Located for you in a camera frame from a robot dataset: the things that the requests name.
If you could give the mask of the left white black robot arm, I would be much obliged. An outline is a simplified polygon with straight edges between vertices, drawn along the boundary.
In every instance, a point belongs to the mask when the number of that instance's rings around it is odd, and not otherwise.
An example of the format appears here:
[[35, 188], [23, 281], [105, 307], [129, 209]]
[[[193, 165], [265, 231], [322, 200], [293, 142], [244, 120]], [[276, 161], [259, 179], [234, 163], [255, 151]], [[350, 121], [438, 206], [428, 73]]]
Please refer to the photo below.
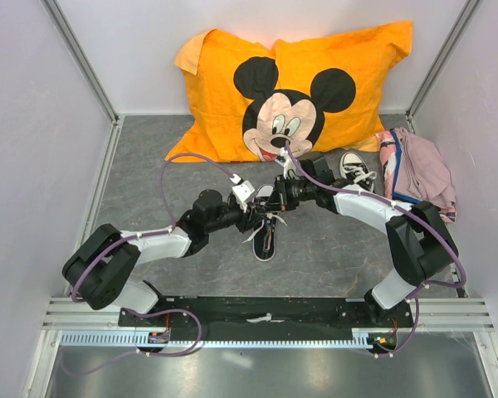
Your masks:
[[146, 325], [159, 325], [166, 314], [162, 294], [150, 282], [134, 277], [134, 268], [195, 255], [209, 243], [211, 233], [231, 226], [242, 232], [258, 229], [267, 222], [267, 214], [258, 207], [271, 193], [270, 184], [259, 187], [243, 212], [232, 194], [224, 202], [219, 192], [205, 190], [175, 226], [135, 232], [119, 231], [111, 224], [98, 227], [63, 266], [72, 301], [87, 303], [93, 310], [111, 304], [132, 309]]

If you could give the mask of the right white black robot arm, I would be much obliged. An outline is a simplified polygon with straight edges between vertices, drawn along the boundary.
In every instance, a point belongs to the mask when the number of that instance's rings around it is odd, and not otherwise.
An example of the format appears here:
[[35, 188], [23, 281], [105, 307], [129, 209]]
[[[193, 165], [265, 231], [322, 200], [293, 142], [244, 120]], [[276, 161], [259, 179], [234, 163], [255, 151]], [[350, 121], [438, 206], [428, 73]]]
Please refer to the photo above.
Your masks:
[[335, 177], [323, 157], [287, 158], [284, 172], [264, 197], [270, 213], [293, 211], [303, 201], [314, 201], [387, 236], [393, 270], [366, 293], [368, 302], [363, 307], [365, 320], [373, 326], [383, 326], [393, 317], [393, 308], [435, 284], [436, 274], [461, 264], [453, 239], [432, 203], [410, 204], [381, 197], [362, 182]]

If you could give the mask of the white shoelace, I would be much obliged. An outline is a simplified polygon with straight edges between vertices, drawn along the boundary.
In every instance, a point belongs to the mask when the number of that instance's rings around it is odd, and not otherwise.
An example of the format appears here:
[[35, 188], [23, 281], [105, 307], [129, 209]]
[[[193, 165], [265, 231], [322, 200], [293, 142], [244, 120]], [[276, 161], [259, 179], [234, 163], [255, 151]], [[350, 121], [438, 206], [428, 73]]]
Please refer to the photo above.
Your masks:
[[261, 222], [261, 225], [259, 227], [257, 227], [249, 235], [249, 237], [244, 240], [244, 243], [254, 241], [256, 238], [256, 235], [260, 232], [262, 232], [262, 234], [263, 234], [262, 240], [264, 242], [267, 242], [268, 240], [270, 240], [271, 239], [270, 238], [270, 236], [271, 236], [270, 230], [271, 230], [271, 224], [273, 221], [279, 221], [284, 226], [287, 226], [286, 221], [281, 216], [278, 216], [275, 213], [270, 213], [270, 212], [266, 213], [264, 220]]

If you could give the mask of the black canvas sneaker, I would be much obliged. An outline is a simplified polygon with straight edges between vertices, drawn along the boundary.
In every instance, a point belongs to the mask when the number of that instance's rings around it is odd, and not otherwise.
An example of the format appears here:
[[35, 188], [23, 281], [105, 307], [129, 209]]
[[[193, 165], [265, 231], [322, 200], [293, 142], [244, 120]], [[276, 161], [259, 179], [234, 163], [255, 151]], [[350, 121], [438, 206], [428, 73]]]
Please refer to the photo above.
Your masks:
[[[273, 188], [273, 186], [271, 184], [265, 184], [265, 185], [260, 186], [258, 188], [258, 190], [256, 191], [256, 195], [255, 195], [253, 201], [255, 203], [259, 203], [259, 204], [267, 202], [267, 199], [269, 198], [269, 196], [271, 194], [272, 188]], [[263, 234], [262, 234], [262, 232], [260, 232], [256, 235], [255, 240], [252, 241], [253, 254], [258, 260], [260, 260], [262, 262], [267, 262], [275, 256], [277, 222], [278, 221], [273, 221], [271, 224], [271, 230], [270, 230], [270, 233], [271, 233], [270, 238], [271, 239], [270, 240], [268, 240], [267, 242], [264, 242], [262, 240]]]

